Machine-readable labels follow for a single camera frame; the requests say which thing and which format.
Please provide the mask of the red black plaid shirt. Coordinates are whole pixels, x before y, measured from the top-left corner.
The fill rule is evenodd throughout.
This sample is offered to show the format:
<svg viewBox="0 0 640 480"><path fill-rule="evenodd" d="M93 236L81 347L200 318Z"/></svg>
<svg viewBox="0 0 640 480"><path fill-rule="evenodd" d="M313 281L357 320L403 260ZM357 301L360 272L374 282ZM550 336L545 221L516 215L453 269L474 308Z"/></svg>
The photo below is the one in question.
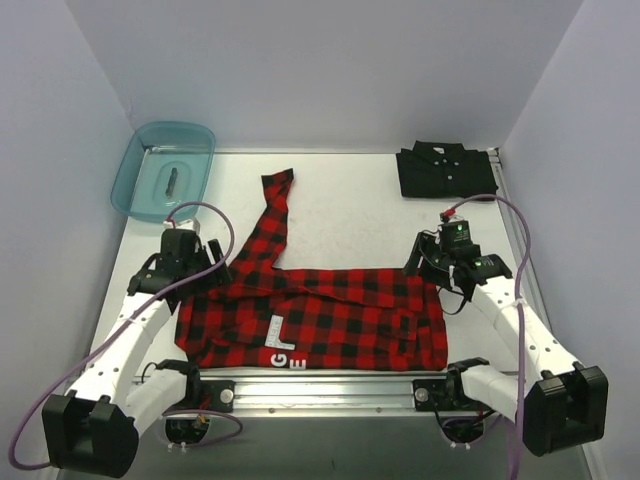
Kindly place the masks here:
<svg viewBox="0 0 640 480"><path fill-rule="evenodd" d="M263 213L229 267L232 281L180 306L175 344L201 369L438 371L448 363L435 285L399 268L290 269L294 173L261 178Z"/></svg>

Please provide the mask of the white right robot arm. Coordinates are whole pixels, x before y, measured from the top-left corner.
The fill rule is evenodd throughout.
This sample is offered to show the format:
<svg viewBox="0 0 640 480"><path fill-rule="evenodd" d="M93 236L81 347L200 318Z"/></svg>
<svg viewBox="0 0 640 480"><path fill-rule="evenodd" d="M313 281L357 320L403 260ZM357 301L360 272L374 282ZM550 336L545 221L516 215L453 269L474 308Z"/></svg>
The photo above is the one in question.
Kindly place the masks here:
<svg viewBox="0 0 640 480"><path fill-rule="evenodd" d="M450 363L441 391L430 398L433 410L485 406L511 421L538 457L603 438L605 373L561 345L524 299L517 275L473 242L468 221L419 232L404 271L461 295L461 304L487 320L518 363L513 375L482 357Z"/></svg>

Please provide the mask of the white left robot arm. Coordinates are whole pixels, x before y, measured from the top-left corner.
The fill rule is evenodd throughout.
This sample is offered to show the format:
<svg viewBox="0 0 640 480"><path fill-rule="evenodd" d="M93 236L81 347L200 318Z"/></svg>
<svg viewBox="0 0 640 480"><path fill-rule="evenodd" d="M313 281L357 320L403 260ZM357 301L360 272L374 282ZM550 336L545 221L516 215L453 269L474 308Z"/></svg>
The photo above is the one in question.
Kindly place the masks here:
<svg viewBox="0 0 640 480"><path fill-rule="evenodd" d="M120 478L133 464L141 436L162 414L202 405L200 372L187 360L160 361L140 385L134 378L181 303L230 281L226 258L218 241L201 241L193 221L165 228L159 251L130 278L118 319L97 355L65 393L44 402L52 466Z"/></svg>

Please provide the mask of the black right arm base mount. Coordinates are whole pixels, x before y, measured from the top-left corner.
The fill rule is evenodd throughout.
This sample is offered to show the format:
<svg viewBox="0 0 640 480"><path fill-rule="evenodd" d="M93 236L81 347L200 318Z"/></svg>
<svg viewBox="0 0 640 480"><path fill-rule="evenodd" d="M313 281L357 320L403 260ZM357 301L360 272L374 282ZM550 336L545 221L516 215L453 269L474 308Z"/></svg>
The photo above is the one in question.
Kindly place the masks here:
<svg viewBox="0 0 640 480"><path fill-rule="evenodd" d="M414 377L411 382L413 405L418 412L480 412L489 408L456 393L446 374Z"/></svg>

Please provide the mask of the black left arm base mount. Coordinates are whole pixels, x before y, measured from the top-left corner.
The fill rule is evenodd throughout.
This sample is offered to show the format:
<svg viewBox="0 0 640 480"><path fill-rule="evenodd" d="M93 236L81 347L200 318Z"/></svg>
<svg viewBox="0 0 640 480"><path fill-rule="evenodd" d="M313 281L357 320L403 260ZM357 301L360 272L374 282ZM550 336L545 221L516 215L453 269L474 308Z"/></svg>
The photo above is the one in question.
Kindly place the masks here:
<svg viewBox="0 0 640 480"><path fill-rule="evenodd" d="M235 398L236 383L231 380L205 380L188 382L186 395L174 409L199 409L231 413Z"/></svg>

